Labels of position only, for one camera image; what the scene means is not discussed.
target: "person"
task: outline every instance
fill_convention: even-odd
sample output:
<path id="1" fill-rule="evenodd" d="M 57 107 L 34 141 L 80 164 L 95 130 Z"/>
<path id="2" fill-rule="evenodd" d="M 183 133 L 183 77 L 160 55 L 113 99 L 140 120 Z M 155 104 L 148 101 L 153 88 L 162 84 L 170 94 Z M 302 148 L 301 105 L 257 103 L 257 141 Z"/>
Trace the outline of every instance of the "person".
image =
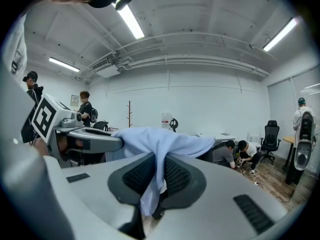
<path id="1" fill-rule="evenodd" d="M 233 140 L 228 140 L 222 147 L 219 147 L 212 152 L 213 163 L 229 168 L 236 168 L 233 151 L 235 143 Z"/>
<path id="2" fill-rule="evenodd" d="M 85 127 L 91 126 L 90 116 L 92 112 L 92 105 L 89 102 L 89 96 L 90 96 L 90 93 L 87 91 L 80 92 L 80 99 L 81 99 L 82 105 L 80 106 L 79 112 L 82 115 L 82 121 Z"/>
<path id="3" fill-rule="evenodd" d="M 294 117 L 293 117 L 293 129 L 296 131 L 294 147 L 296 147 L 297 143 L 299 142 L 299 135 L 300 135 L 300 129 L 301 129 L 301 118 L 302 118 L 303 114 L 305 112 L 309 112 L 311 114 L 311 116 L 313 117 L 313 124 L 314 125 L 316 124 L 315 113 L 311 107 L 306 106 L 306 100 L 304 98 L 299 98 L 298 106 L 299 106 L 299 108 L 295 111 Z"/>
<path id="4" fill-rule="evenodd" d="M 250 166 L 250 173 L 255 174 L 255 168 L 261 158 L 261 153 L 257 152 L 257 148 L 250 145 L 249 142 L 246 142 L 245 140 L 239 141 L 238 148 L 240 153 L 238 162 L 241 165 L 245 165 L 246 162 L 252 163 Z"/>
<path id="5" fill-rule="evenodd" d="M 25 43 L 24 23 L 30 7 L 44 0 L 33 0 L 17 18 L 11 31 L 6 36 L 0 56 L 7 70 L 9 70 L 18 83 L 22 80 L 27 65 L 27 47 Z M 55 4 L 89 4 L 94 8 L 103 8 L 111 4 L 110 0 L 48 0 Z"/>
<path id="6" fill-rule="evenodd" d="M 23 143 L 31 142 L 35 137 L 34 127 L 32 126 L 32 118 L 34 117 L 35 111 L 38 107 L 38 104 L 41 100 L 42 92 L 44 90 L 43 86 L 39 87 L 37 85 L 38 74 L 35 71 L 30 71 L 24 78 L 23 81 L 26 83 L 28 91 L 26 92 L 34 101 L 34 106 L 30 112 L 27 120 L 25 121 L 22 130 L 21 136 Z"/>

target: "black office chair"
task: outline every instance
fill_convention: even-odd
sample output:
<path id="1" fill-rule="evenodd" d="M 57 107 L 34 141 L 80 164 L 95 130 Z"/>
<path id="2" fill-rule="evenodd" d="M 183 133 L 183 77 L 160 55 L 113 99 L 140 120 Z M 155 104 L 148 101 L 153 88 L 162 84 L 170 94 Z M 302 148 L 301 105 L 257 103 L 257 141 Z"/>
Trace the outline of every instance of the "black office chair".
<path id="1" fill-rule="evenodd" d="M 103 131 L 107 132 L 108 131 L 108 124 L 109 124 L 109 122 L 107 122 L 107 121 L 99 121 L 99 122 L 96 122 L 92 128 L 103 130 Z"/>
<path id="2" fill-rule="evenodd" d="M 265 150 L 266 153 L 262 155 L 263 158 L 260 162 L 268 158 L 271 161 L 271 164 L 274 164 L 275 157 L 273 156 L 272 152 L 277 151 L 279 148 L 279 144 L 281 141 L 281 139 L 278 139 L 277 144 L 279 130 L 280 127 L 277 125 L 277 121 L 275 120 L 270 120 L 268 124 L 264 127 L 265 137 L 261 138 L 261 149 Z"/>

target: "white ceiling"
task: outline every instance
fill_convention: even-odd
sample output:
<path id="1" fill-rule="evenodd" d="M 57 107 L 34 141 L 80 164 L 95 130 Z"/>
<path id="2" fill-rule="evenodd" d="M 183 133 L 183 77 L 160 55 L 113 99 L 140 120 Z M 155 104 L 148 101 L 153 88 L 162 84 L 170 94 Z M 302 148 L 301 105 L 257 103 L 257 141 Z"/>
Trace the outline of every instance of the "white ceiling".
<path id="1" fill-rule="evenodd" d="M 117 65 L 128 56 L 139 62 L 164 55 L 208 55 L 270 73 L 309 45 L 301 23 L 268 53 L 262 50 L 297 16 L 284 0 L 133 0 L 129 7 L 145 35 L 138 42 L 113 6 L 47 1 L 34 6 L 25 22 L 28 63 L 87 81 L 101 77 L 86 77 L 92 64 L 113 57 Z M 113 56 L 118 50 L 119 57 Z M 80 72 L 52 64 L 49 57 Z"/>

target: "ceiling light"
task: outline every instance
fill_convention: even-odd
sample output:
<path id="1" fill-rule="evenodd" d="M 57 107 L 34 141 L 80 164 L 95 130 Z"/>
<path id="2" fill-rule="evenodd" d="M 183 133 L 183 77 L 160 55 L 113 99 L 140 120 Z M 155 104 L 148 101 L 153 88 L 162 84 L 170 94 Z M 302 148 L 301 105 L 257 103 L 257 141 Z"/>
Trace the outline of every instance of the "ceiling light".
<path id="1" fill-rule="evenodd" d="M 135 39 L 143 38 L 145 36 L 128 5 L 126 5 L 122 10 L 118 10 L 117 12 L 120 14 L 126 25 L 129 27 Z"/>
<path id="2" fill-rule="evenodd" d="M 318 86 L 318 85 L 320 85 L 320 83 L 317 83 L 317 84 L 314 84 L 314 85 L 310 85 L 308 87 L 304 87 L 304 89 L 308 89 L 308 88 L 315 87 L 315 86 Z"/>
<path id="3" fill-rule="evenodd" d="M 293 18 L 288 24 L 266 45 L 263 49 L 268 52 L 272 47 L 274 47 L 282 38 L 284 38 L 294 27 L 297 25 L 298 20 Z"/>
<path id="4" fill-rule="evenodd" d="M 73 70 L 73 71 L 75 71 L 75 72 L 79 72 L 79 71 L 80 71 L 80 69 L 78 69 L 78 68 L 76 68 L 76 67 L 74 67 L 74 66 L 68 65 L 68 64 L 66 64 L 66 63 L 64 63 L 64 62 L 62 62 L 62 61 L 60 61 L 60 60 L 57 60 L 57 59 L 55 59 L 55 58 L 52 58 L 52 57 L 49 58 L 49 61 L 50 61 L 50 62 L 53 62 L 53 63 L 55 63 L 55 64 L 58 64 L 58 65 L 60 65 L 60 66 L 62 66 L 62 67 L 65 67 L 65 68 L 67 68 L 67 69 Z"/>
<path id="5" fill-rule="evenodd" d="M 316 92 L 313 92 L 313 93 L 309 93 L 309 95 L 312 95 L 312 94 L 320 94 L 320 91 L 316 91 Z"/>

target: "wooden floor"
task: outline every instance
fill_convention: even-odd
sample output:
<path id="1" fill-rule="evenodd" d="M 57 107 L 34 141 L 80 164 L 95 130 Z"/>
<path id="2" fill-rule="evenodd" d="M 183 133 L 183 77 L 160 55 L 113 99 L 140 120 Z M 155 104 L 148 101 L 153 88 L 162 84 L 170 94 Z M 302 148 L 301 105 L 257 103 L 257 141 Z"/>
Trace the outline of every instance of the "wooden floor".
<path id="1" fill-rule="evenodd" d="M 290 211 L 292 208 L 305 203 L 308 200 L 317 180 L 314 176 L 305 171 L 297 186 L 293 183 L 287 185 L 285 182 L 287 175 L 282 171 L 282 166 L 285 163 L 286 161 L 280 157 L 276 157 L 273 165 L 271 165 L 269 160 L 265 159 L 256 166 L 256 169 L 259 171 L 259 176 L 257 178 L 255 178 L 257 175 L 251 175 L 249 173 L 249 169 L 243 174 L 244 176 L 239 176 L 246 177 L 252 184 L 254 184 L 253 179 L 255 178 L 256 182 L 262 184 L 263 187 L 259 185 L 260 188 L 270 193 L 275 198 L 278 198 L 283 206 Z M 244 170 L 241 167 L 238 171 L 241 174 L 242 171 L 245 170 L 246 167 Z M 143 228 L 146 236 L 152 232 L 158 222 L 159 220 L 155 220 L 152 217 L 143 218 Z"/>

